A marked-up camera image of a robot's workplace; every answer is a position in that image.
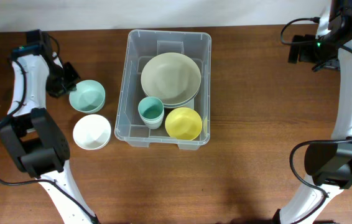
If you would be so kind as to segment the green bowl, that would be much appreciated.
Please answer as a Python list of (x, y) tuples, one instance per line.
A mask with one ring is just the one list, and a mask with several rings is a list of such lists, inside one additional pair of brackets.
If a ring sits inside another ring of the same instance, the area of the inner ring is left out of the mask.
[(76, 84), (76, 90), (69, 94), (69, 102), (73, 109), (93, 114), (101, 110), (105, 104), (106, 92), (96, 80), (84, 80)]

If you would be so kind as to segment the green cup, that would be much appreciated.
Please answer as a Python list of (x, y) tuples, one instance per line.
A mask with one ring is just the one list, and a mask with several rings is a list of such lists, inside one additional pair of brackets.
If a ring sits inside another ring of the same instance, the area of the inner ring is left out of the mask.
[(139, 102), (138, 112), (144, 121), (156, 121), (163, 117), (164, 105), (160, 99), (148, 96)]

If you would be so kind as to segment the white cup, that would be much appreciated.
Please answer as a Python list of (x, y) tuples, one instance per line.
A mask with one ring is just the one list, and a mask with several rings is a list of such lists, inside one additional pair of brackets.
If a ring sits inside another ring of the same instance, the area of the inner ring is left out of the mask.
[(141, 118), (141, 119), (148, 126), (160, 126), (163, 121), (163, 117), (159, 117), (155, 119), (146, 119), (146, 118)]

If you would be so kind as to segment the clear plastic storage container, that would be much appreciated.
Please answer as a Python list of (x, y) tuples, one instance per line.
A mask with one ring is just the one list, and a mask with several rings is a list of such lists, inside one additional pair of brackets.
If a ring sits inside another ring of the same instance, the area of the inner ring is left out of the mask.
[[(149, 129), (138, 113), (138, 104), (146, 96), (141, 87), (141, 72), (146, 63), (158, 54), (177, 52), (190, 57), (200, 69), (201, 85), (195, 97), (194, 110), (201, 116), (203, 127), (192, 141), (171, 138), (165, 124)], [(149, 147), (151, 143), (176, 144), (179, 149), (197, 150), (210, 140), (211, 36), (204, 32), (162, 30), (130, 31), (119, 96), (114, 135), (133, 147)]]

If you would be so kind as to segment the yellow bowl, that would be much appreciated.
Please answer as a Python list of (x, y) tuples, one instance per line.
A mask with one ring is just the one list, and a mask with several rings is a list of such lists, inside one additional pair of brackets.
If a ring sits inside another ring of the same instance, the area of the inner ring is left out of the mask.
[(172, 110), (165, 119), (165, 130), (175, 139), (192, 141), (200, 135), (202, 127), (201, 116), (187, 107)]

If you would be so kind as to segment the grey translucent cup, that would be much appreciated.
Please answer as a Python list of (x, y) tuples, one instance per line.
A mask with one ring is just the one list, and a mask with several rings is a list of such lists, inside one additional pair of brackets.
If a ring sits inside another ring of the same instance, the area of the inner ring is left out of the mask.
[(146, 126), (149, 128), (149, 129), (158, 129), (160, 128), (162, 123), (146, 123)]

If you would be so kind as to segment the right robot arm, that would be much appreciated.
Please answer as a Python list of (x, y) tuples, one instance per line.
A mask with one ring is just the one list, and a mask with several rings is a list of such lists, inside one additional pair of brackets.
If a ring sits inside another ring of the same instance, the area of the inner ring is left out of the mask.
[(333, 0), (313, 22), (316, 34), (295, 35), (288, 42), (288, 61), (340, 73), (338, 114), (329, 140), (302, 143), (305, 176), (273, 223), (316, 223), (326, 205), (352, 186), (352, 0)]

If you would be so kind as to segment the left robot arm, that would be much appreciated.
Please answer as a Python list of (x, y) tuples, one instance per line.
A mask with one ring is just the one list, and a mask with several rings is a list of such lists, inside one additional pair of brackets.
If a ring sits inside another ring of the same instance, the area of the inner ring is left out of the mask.
[(63, 63), (55, 39), (40, 29), (25, 34), (26, 44), (10, 55), (14, 91), (9, 111), (0, 122), (0, 140), (16, 167), (40, 184), (64, 223), (98, 223), (70, 170), (70, 146), (46, 109), (46, 97), (59, 98), (76, 90), (79, 74)]

